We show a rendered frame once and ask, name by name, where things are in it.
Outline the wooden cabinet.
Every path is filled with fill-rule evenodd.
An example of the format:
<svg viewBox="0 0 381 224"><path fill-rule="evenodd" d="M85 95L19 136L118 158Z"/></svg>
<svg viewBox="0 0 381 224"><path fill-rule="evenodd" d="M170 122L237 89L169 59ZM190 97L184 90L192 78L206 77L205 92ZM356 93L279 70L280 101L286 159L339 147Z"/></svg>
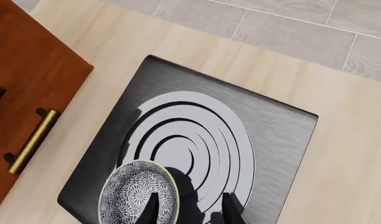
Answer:
<svg viewBox="0 0 381 224"><path fill-rule="evenodd" d="M18 175L3 155L16 155L42 117L37 108L60 114L87 79L87 63L12 0L0 0L0 203Z"/></svg>

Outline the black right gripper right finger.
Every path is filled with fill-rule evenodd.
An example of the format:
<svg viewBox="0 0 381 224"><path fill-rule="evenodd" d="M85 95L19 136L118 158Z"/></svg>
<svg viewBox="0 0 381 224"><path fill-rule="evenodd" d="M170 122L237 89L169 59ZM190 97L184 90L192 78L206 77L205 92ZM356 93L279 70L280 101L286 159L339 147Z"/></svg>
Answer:
<svg viewBox="0 0 381 224"><path fill-rule="evenodd" d="M242 207L234 193L222 195L222 216L224 224L246 224L241 213Z"/></svg>

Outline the black patterned bowl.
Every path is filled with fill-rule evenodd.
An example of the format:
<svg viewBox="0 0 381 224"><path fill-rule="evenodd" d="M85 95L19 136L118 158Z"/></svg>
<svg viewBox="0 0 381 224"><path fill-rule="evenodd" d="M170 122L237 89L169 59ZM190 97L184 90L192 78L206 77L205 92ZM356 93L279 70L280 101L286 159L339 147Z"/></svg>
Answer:
<svg viewBox="0 0 381 224"><path fill-rule="evenodd" d="M158 202L154 224L176 224L179 192L168 170L153 161L134 160L115 169L98 201L99 224L136 224L151 196Z"/></svg>

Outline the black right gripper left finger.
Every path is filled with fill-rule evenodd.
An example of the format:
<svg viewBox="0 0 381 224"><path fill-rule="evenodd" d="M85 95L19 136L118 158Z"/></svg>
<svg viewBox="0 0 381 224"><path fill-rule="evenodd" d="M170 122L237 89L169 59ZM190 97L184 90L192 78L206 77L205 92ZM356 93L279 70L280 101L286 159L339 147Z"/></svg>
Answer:
<svg viewBox="0 0 381 224"><path fill-rule="evenodd" d="M152 193L142 214L141 224L157 224L159 214L158 193Z"/></svg>

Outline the flat black stove plate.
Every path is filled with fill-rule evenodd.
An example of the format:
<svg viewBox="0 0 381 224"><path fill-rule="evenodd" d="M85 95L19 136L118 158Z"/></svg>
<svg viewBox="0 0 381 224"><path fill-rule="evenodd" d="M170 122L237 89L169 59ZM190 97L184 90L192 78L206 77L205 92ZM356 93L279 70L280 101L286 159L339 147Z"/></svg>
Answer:
<svg viewBox="0 0 381 224"><path fill-rule="evenodd" d="M276 224L315 114L155 56L141 63L58 197L82 224L116 167L151 160L175 178L177 224L222 224L228 192L247 224Z"/></svg>

